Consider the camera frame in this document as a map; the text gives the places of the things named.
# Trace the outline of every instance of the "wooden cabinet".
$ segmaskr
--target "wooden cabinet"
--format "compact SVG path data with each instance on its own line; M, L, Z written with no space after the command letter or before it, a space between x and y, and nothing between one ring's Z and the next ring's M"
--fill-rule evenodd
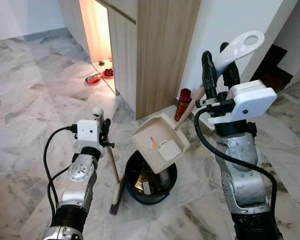
M114 92L137 119L174 104L201 0L97 0L107 11L103 19L95 0L60 2L66 26L92 63L107 52L100 37L107 26Z

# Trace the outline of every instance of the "black wire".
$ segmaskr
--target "black wire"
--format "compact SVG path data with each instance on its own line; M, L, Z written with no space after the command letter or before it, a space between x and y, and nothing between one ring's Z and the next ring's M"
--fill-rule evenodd
M62 127L62 128L59 128L58 130L54 131L54 133L52 133L51 136L48 138L48 140L45 144L45 147L44 147L44 152L43 152L43 165L44 165L44 169L45 169L49 184L51 185L51 189L52 189L53 196L54 196L54 201L55 201L55 206L58 205L59 200L58 200L55 185L52 182L52 178L51 178L51 175L50 175L50 172L49 172L49 169L48 169L48 165L47 165L47 150L48 150L49 143L51 142L54 135L56 135L58 132L60 132L62 130L69 130L69 127ZM49 200L49 203L50 203L50 206L51 206L52 217L54 217L55 207L54 207L54 203L53 203L52 198L51 198L50 186L49 185L48 185L48 188L47 188L47 194L48 194L48 200Z
M269 172L267 172L266 170L262 169L261 167L258 167L256 165L253 165L251 163L236 159L232 156L226 155L223 152L217 150L216 148L214 148L208 141L207 139L204 137L204 135L202 134L200 127L199 127L199 117L201 114L207 112L206 109L201 109L199 110L196 115L194 116L194 128L196 131L196 134L198 135L199 139L201 140L201 142L203 143L203 145L209 149L211 152L213 152L216 156L231 162L233 164L238 164L240 166L252 169L257 171L258 173L261 173L263 175L265 175L268 179L270 179L271 183L272 183L272 191L271 191L271 204L270 204L270 211L272 213L272 217L273 220L275 220L275 208L276 208L276 198L277 198L277 181L274 178L274 176L272 176Z

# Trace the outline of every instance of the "broom handle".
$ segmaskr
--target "broom handle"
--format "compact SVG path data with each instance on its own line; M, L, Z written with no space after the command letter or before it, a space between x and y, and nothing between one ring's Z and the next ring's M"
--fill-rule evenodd
M193 99L189 103L188 107L185 109L185 111L182 114L180 120L175 125L174 130L178 130L179 129L179 127L181 126L181 124L187 119L187 117L191 113L192 109L194 109L194 107L196 105L196 101L200 100L204 95L205 95L205 88L203 87L203 85L200 85L198 91L195 93L195 96L193 97Z
M116 181L117 184L119 184L120 179L119 179L119 175L118 175L118 171L117 171L117 167L116 167L116 162L115 162L115 158L114 158L114 154L112 152L112 149L110 147L105 147L105 150L110 155L110 162L111 162L111 165L112 165L112 168L113 168L115 181Z

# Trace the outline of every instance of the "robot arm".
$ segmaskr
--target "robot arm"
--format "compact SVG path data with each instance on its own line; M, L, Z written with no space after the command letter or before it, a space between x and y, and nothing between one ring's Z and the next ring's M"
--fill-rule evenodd
M103 120L103 110L93 110L95 120L77 123L80 153L75 153L68 168L68 183L56 207L51 225L42 240L83 240L83 229L93 198L93 186L97 180L97 166L107 143L111 121Z
M246 121L247 118L263 115L277 95L260 80L239 84L235 63L223 74L225 85L230 87L229 92L217 94L217 74L208 51L202 55L202 67L207 99L197 101L197 108L204 109L196 114L194 125L202 143L215 153L236 239L282 240L274 216L276 194L272 192L274 197L270 207L260 173L271 178L274 184L272 191L276 190L276 181L260 168L261 154L254 139L257 128L254 123ZM214 124L218 134L217 148L208 143L199 128L199 116L204 112L210 114L208 121Z

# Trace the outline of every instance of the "black bucket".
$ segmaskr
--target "black bucket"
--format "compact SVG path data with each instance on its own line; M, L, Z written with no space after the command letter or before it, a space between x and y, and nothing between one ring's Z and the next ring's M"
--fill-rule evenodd
M175 164L170 165L167 168L169 175L169 187L166 189L160 189L153 194L147 195L135 187L138 177L143 167L149 167L144 157L139 151L135 151L129 158L125 166L124 180L126 187L131 196L143 205L155 205L162 202L168 195L170 190L173 188L177 181L177 166Z

